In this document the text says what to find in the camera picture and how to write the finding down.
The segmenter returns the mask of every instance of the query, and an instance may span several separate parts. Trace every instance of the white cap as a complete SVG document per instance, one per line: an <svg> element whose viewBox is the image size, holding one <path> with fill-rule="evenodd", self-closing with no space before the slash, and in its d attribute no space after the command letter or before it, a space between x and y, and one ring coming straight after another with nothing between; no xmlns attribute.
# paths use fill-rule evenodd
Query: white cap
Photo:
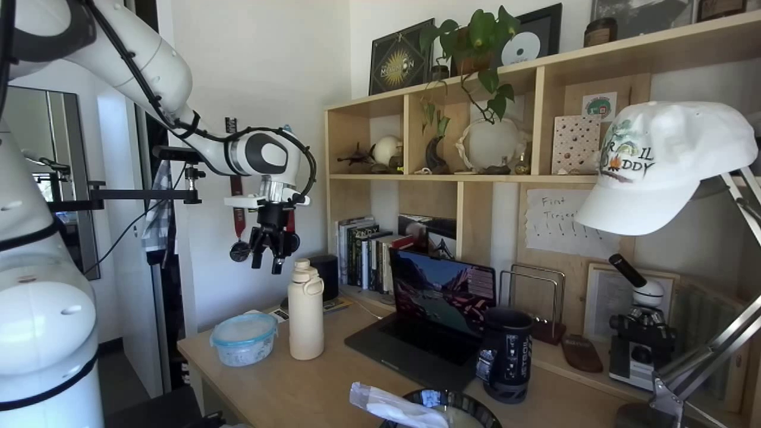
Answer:
<svg viewBox="0 0 761 428"><path fill-rule="evenodd" d="M630 105L609 125L599 178L575 222L646 236L690 201L702 178L750 166L757 154L754 128L727 105Z"/></svg>

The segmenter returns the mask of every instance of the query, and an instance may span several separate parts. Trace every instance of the lamp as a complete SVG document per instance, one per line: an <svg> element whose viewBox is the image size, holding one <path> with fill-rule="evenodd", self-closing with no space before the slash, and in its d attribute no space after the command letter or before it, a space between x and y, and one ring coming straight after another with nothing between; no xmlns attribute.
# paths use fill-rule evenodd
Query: lamp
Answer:
<svg viewBox="0 0 761 428"><path fill-rule="evenodd" d="M699 180L720 176L761 244L761 217L750 204L750 197L761 201L759 184L750 170L757 154L754 128L732 107L716 101L630 105L609 125L599 178L575 222L607 232L646 236L690 201ZM734 184L732 170L740 170L745 185ZM615 426L683 426L688 396L759 327L761 296L709 344L658 368L649 406L620 406Z"/></svg>

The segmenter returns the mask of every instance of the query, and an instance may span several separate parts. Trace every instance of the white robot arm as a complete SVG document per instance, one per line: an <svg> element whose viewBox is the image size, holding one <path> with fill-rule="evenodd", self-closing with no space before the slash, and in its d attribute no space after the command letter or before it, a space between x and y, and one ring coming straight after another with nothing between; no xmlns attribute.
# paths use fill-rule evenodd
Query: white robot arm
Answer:
<svg viewBox="0 0 761 428"><path fill-rule="evenodd" d="M55 60L73 61L156 116L223 176L261 176L251 228L254 267L265 248L274 274L295 252L295 204L314 184L312 151L282 128L212 136L185 105L182 60L111 0L0 0L0 109L8 81ZM297 191L297 156L310 184ZM21 151L0 121L0 426L100 428L98 318L90 282L73 267Z"/></svg>
<svg viewBox="0 0 761 428"><path fill-rule="evenodd" d="M180 54L144 21L115 0L24 0L17 3L15 74L29 74L55 60L73 61L121 91L147 113L160 118L193 154L223 176L261 176L251 197L228 204L256 208L251 228L251 267L261 252L274 252L274 274L297 250L292 230L295 204L306 204L314 184L314 156L285 128L242 128L212 136L188 107L190 72ZM295 187L299 151L310 161L310 178Z"/></svg>

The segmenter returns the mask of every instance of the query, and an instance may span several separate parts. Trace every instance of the cable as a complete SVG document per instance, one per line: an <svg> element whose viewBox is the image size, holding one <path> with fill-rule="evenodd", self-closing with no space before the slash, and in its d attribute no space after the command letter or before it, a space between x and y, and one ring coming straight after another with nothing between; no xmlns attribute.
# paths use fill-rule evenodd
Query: cable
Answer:
<svg viewBox="0 0 761 428"><path fill-rule="evenodd" d="M171 204L171 199L160 199L155 204L149 204L142 214L137 214L134 222L129 222L129 226L124 226L124 230L117 236L117 239L111 242L111 248L87 268L84 268L84 274L87 276L92 268L98 268L115 250L117 244L124 239L124 236L141 222L147 217L147 211L161 207L161 204Z"/></svg>

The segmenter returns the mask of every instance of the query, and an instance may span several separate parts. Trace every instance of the white bottle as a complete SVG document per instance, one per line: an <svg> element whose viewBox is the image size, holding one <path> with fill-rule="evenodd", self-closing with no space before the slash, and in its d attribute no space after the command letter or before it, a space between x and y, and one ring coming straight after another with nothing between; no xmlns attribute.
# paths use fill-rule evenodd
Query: white bottle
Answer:
<svg viewBox="0 0 761 428"><path fill-rule="evenodd" d="M324 352L324 280L310 262L297 262L287 285L291 356L317 359Z"/></svg>

